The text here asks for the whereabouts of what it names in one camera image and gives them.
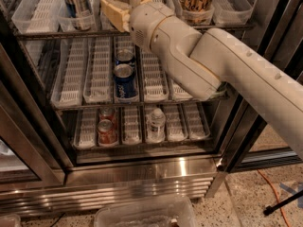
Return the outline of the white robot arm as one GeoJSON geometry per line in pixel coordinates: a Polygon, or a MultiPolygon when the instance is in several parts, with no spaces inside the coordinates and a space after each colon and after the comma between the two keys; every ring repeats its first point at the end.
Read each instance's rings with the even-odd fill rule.
{"type": "Polygon", "coordinates": [[[231,84],[303,158],[303,86],[230,33],[200,33],[152,0],[100,0],[103,14],[132,42],[156,55],[164,71],[202,101],[231,84]]]}

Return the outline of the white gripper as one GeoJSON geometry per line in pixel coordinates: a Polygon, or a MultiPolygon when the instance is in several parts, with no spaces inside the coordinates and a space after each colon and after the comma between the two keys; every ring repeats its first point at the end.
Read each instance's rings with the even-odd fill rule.
{"type": "Polygon", "coordinates": [[[150,52],[153,32],[174,11],[152,0],[130,0],[130,5],[115,0],[100,0],[101,10],[111,24],[120,32],[130,31],[132,42],[150,52]],[[130,5],[136,7],[131,16],[130,5]]]}

